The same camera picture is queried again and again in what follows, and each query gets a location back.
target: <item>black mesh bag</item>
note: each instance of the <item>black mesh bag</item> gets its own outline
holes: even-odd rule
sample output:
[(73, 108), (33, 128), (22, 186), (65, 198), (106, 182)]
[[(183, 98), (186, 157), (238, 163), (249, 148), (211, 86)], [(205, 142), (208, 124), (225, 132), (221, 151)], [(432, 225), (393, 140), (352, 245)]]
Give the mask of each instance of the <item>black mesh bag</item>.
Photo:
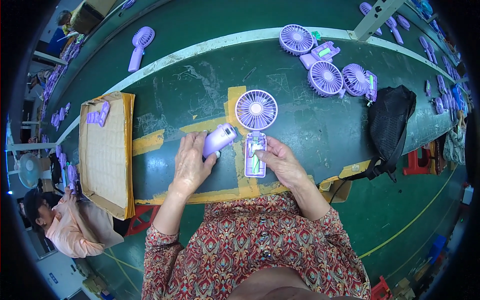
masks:
[(353, 175), (349, 180), (365, 177), (372, 180), (386, 172), (396, 183), (396, 163), (402, 155), (407, 122), (415, 111), (416, 103), (417, 95), (403, 85), (378, 91), (377, 101), (368, 111), (370, 138), (377, 155), (371, 159), (365, 172)]

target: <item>red plastic stool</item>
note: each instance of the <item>red plastic stool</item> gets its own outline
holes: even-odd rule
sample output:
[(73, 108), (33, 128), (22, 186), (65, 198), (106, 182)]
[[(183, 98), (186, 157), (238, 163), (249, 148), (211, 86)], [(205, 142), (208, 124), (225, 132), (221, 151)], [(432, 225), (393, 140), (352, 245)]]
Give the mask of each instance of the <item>red plastic stool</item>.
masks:
[[(135, 216), (132, 217), (130, 221), (130, 225), (128, 226), (128, 231), (125, 236), (129, 236), (132, 234), (137, 234), (147, 228), (150, 227), (150, 225), (153, 222), (153, 219), (155, 218), (160, 206), (159, 205), (135, 205)], [(143, 220), (140, 216), (149, 211), (150, 209), (153, 209), (152, 211), (152, 216), (150, 217), (150, 220), (145, 221)]]
[(371, 300), (387, 300), (393, 297), (390, 288), (383, 276), (380, 276), (380, 283), (372, 288), (372, 297)]
[(403, 175), (430, 174), (430, 150), (421, 148), (421, 158), (417, 150), (408, 153), (408, 168), (403, 168)]

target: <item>red patterned blouse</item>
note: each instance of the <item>red patterned blouse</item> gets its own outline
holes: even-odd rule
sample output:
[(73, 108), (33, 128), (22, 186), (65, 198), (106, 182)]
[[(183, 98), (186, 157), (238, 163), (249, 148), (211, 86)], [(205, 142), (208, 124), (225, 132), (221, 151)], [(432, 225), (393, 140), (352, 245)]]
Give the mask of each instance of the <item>red patterned blouse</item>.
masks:
[(226, 299), (253, 272), (298, 271), (313, 291), (370, 299), (367, 273), (338, 212), (300, 216), (289, 192), (205, 205), (204, 221), (186, 248), (178, 234), (153, 226), (145, 242), (142, 299)]

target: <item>cable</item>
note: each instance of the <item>cable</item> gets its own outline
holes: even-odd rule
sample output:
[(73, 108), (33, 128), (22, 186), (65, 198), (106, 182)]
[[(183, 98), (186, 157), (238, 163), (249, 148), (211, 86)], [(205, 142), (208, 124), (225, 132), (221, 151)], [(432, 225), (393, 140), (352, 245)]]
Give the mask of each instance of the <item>cable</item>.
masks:
[(328, 204), (331, 204), (332, 201), (333, 201), (333, 198), (335, 198), (336, 196), (336, 193), (342, 188), (342, 186), (345, 184), (345, 182), (347, 182), (348, 180), (350, 180), (351, 176), (348, 176), (346, 177), (345, 179), (343, 179), (343, 182), (340, 184), (340, 186), (338, 187), (338, 189), (333, 193), (332, 195), (332, 198), (330, 198), (330, 201), (328, 202)]

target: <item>gray hair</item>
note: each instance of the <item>gray hair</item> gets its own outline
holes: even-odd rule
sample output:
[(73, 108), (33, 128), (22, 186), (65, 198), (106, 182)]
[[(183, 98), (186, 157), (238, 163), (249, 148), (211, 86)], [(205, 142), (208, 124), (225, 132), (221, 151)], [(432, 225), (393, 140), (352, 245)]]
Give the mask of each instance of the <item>gray hair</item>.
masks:
[(58, 24), (58, 26), (63, 25), (63, 24), (62, 24), (62, 21), (65, 20), (65, 18), (66, 18), (69, 14), (70, 14), (70, 12), (67, 11), (67, 10), (61, 11), (61, 12), (59, 13), (59, 15), (57, 16), (57, 24)]

